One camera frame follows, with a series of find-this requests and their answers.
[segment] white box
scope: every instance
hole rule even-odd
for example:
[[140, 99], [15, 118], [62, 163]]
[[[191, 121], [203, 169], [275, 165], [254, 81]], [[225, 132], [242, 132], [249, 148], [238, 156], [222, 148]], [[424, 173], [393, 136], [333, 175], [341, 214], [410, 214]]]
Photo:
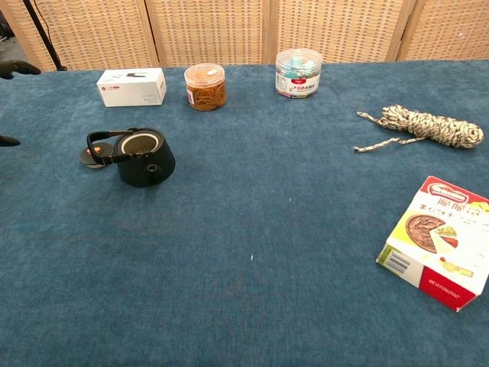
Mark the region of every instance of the white box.
[[430, 176], [377, 262], [458, 312], [484, 290], [488, 259], [489, 200]]
[[167, 92], [159, 67], [106, 70], [97, 87], [106, 107], [157, 106], [163, 103]]

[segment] wicker folding screen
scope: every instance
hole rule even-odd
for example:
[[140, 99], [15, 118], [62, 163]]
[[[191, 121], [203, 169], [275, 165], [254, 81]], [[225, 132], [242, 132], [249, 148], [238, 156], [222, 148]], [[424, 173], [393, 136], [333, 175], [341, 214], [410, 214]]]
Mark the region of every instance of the wicker folding screen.
[[418, 0], [398, 60], [489, 58], [488, 0]]
[[[61, 63], [69, 70], [157, 66], [158, 60], [144, 0], [36, 0], [49, 26]], [[3, 0], [28, 57], [43, 70], [54, 70], [22, 0]], [[46, 24], [40, 18], [44, 30]]]
[[162, 66], [261, 63], [265, 0], [146, 0]]
[[308, 47], [325, 62], [394, 61], [414, 0], [275, 0], [276, 51]]

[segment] plastic jar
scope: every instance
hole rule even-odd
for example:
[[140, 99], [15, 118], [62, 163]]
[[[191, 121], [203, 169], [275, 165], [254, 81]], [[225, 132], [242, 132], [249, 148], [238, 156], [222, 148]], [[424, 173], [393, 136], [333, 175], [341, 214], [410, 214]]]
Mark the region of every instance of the plastic jar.
[[190, 106], [199, 111], [212, 111], [226, 104], [224, 69], [214, 63], [199, 63], [183, 74]]
[[279, 52], [275, 63], [275, 89], [282, 96], [305, 98], [319, 85], [322, 56], [307, 48]]

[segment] jar lid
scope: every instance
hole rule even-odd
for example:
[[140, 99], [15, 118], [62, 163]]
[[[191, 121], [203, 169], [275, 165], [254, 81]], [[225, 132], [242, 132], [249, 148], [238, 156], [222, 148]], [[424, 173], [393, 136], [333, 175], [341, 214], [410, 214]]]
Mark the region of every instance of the jar lid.
[[285, 70], [310, 73], [321, 68], [322, 55], [309, 48], [284, 50], [277, 55], [277, 66]]
[[185, 81], [190, 86], [204, 88], [214, 86], [225, 78], [224, 69], [215, 63], [198, 63], [185, 70]]

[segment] coiled rope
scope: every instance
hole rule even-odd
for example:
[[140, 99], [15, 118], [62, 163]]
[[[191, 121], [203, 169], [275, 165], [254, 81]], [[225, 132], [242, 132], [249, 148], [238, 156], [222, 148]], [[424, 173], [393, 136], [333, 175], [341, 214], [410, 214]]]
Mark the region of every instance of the coiled rope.
[[427, 138], [443, 145], [469, 149], [479, 145], [484, 139], [482, 129], [476, 124], [450, 117], [434, 116], [426, 112], [410, 111], [401, 105], [384, 107], [382, 109], [383, 116], [380, 119], [375, 119], [366, 112], [357, 112], [357, 114], [383, 128], [401, 130], [416, 136], [407, 140], [391, 138], [365, 148], [354, 147], [358, 153], [373, 151], [390, 143], [404, 145]]

